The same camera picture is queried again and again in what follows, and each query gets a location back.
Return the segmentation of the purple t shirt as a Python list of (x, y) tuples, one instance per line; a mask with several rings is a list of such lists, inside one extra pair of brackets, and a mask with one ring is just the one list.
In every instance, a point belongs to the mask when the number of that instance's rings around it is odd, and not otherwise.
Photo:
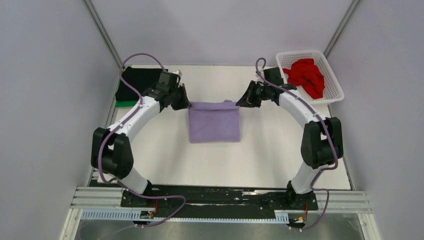
[(188, 119), (189, 141), (193, 144), (241, 140), (240, 107), (231, 100), (193, 102)]

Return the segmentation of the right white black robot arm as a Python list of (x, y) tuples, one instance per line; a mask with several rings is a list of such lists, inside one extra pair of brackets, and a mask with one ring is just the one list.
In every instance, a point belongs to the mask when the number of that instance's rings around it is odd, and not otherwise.
[(287, 183), (286, 191), (275, 199), (268, 198), (271, 208), (300, 210), (316, 207), (313, 187), (324, 171), (333, 170), (343, 157), (341, 121), (326, 117), (301, 97), (297, 87), (285, 83), (278, 68), (257, 71), (258, 79), (249, 85), (236, 102), (241, 108), (259, 108), (263, 101), (272, 101), (286, 110), (302, 127), (300, 154), (303, 160), (295, 177)]

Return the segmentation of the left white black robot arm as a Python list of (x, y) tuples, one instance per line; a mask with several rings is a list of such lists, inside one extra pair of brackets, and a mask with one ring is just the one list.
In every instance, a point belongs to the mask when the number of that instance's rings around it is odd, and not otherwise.
[(192, 105), (185, 85), (180, 82), (179, 70), (160, 73), (158, 81), (143, 92), (137, 91), (139, 99), (124, 117), (107, 128), (99, 127), (93, 132), (91, 166), (101, 175), (108, 174), (124, 188), (132, 191), (140, 206), (149, 206), (153, 193), (151, 186), (135, 168), (131, 143), (141, 129), (168, 106), (178, 111)]

